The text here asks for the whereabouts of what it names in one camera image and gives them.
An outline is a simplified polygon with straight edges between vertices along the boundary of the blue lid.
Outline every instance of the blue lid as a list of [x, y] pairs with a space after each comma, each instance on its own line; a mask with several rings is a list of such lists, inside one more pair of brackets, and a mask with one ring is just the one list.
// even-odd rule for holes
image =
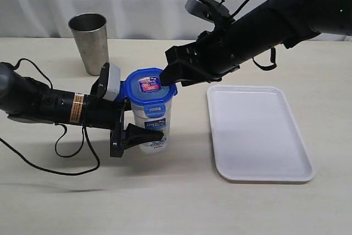
[[140, 69], [131, 73], [125, 81], [125, 95], [139, 106], [165, 104], [177, 94], [175, 84], [162, 86], [158, 68]]

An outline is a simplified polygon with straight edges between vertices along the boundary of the table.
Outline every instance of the table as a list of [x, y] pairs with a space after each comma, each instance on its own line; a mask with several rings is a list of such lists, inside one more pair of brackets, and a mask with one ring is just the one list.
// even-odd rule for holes
[[[109, 40], [122, 78], [136, 68], [164, 68], [164, 51], [187, 41]], [[272, 85], [292, 108], [316, 177], [304, 185], [232, 184], [216, 172], [206, 90], [183, 88], [174, 98], [167, 152], [138, 148], [109, 157], [109, 132], [89, 129], [101, 168], [63, 177], [26, 165], [0, 145], [0, 234], [349, 234], [352, 228], [352, 43], [304, 42], [278, 47], [278, 68], [250, 61], [222, 84]], [[269, 53], [258, 62], [269, 64]], [[73, 39], [0, 39], [0, 59], [32, 59], [61, 90], [89, 93], [96, 78], [84, 70]], [[23, 62], [18, 73], [43, 80]], [[133, 122], [130, 112], [126, 122]], [[87, 146], [72, 159], [55, 155], [61, 127], [20, 124], [0, 113], [0, 136], [37, 165], [75, 172], [95, 165]], [[69, 127], [59, 149], [79, 146]]]

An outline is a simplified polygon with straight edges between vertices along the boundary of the label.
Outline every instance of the label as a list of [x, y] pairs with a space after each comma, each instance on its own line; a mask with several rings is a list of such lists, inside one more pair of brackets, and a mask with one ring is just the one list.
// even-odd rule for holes
[[[147, 121], [144, 123], [144, 126], [146, 129], [150, 129], [150, 130], [159, 130], [163, 133], [166, 132], [166, 119], [159, 119], [157, 121]], [[161, 148], [163, 146], [163, 144], [166, 141], [166, 135], [164, 135], [164, 137], [162, 138], [161, 141], [153, 141], [151, 143], [147, 143], [148, 147], [152, 147], [153, 149], [158, 149]]]
[[82, 109], [83, 109], [83, 100], [84, 100], [83, 94], [75, 93], [75, 96], [73, 98], [72, 108], [71, 108], [71, 116], [70, 116], [71, 123], [79, 123], [79, 120], [81, 119]]
[[144, 77], [139, 79], [138, 83], [141, 91], [144, 93], [151, 93], [161, 89], [159, 77], [156, 76]]

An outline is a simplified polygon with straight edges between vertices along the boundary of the white tray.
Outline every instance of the white tray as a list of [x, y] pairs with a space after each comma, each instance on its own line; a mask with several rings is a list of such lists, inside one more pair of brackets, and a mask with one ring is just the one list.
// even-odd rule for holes
[[284, 94], [268, 86], [207, 91], [215, 163], [229, 181], [306, 183], [312, 166]]

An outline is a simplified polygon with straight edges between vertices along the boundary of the metal cup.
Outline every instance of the metal cup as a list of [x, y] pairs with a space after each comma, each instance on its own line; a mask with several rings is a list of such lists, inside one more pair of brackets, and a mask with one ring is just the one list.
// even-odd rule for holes
[[69, 20], [84, 67], [88, 74], [98, 76], [109, 62], [106, 18], [96, 13], [84, 13]]

